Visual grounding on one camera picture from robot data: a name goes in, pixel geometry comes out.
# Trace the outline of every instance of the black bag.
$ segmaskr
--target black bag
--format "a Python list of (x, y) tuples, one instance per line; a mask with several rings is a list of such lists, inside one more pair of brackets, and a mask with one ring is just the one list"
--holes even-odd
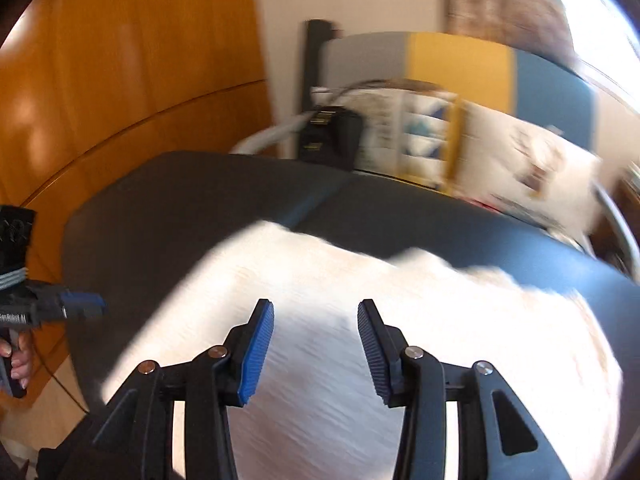
[(298, 158), (352, 171), (363, 129), (360, 114), (341, 106), (322, 107), (300, 130)]

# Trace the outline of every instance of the window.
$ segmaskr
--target window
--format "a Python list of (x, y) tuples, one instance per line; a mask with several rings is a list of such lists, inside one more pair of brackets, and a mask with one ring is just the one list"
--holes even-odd
[(562, 0), (578, 72), (614, 92), (640, 112), (640, 46), (620, 10), (609, 0)]

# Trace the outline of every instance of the wooden cabinet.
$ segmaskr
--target wooden cabinet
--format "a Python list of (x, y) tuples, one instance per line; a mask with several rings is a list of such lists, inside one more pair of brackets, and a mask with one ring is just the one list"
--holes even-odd
[[(226, 152), (271, 123), (254, 0), (34, 0), (0, 81), (0, 201), (38, 212), (28, 266), (49, 281), (95, 193), (159, 153)], [(36, 343), (56, 368), (62, 328)]]

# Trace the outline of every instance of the human hand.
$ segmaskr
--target human hand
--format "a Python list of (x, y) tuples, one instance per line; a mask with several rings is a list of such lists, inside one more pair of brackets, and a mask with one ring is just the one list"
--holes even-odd
[(11, 358), (11, 378), (20, 381), (25, 389), (33, 371), (33, 342), (31, 332), (21, 332), (18, 335), (18, 349), (13, 350), (8, 341), (0, 339), (0, 356)]

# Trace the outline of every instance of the cable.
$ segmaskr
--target cable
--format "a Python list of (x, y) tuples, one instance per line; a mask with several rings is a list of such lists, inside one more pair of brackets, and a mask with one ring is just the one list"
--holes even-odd
[(374, 88), (386, 88), (386, 85), (387, 85), (388, 81), (389, 81), (388, 79), (367, 79), (367, 80), (364, 80), (364, 81), (359, 81), (357, 83), (350, 84), (348, 86), (345, 86), (344, 88), (340, 88), (337, 91), (337, 93), (332, 94), (327, 103), (325, 103), (323, 105), (316, 105), (313, 108), (313, 111), (314, 112), (318, 112), (318, 111), (322, 110), (323, 107), (332, 105), (340, 97), (342, 97), (347, 92), (351, 92), (352, 90), (367, 90), (367, 89), (374, 89)]
[(85, 415), (88, 415), (89, 412), (84, 408), (84, 406), (82, 406), (82, 404), (80, 404), (80, 402), (78, 402), (78, 400), (73, 396), (73, 394), (66, 389), (66, 386), (64, 384), (62, 384), (60, 382), (60, 380), (54, 375), (54, 373), (49, 369), (49, 367), (47, 366), (46, 362), (44, 361), (44, 358), (42, 357), (42, 354), (40, 353), (40, 351), (38, 350), (37, 346), (36, 346), (36, 341), (32, 340), (33, 343), (33, 351), (35, 352), (35, 354), (38, 356), (38, 359), (40, 359), (40, 363), (42, 364), (42, 366), (44, 367), (44, 369), (47, 371), (47, 373), (51, 376), (51, 378), (56, 381), (58, 383), (58, 386), (60, 386), (60, 388), (62, 388), (65, 393), (69, 396), (69, 398), (75, 402), (76, 406), (78, 406), (78, 408), (80, 408)]

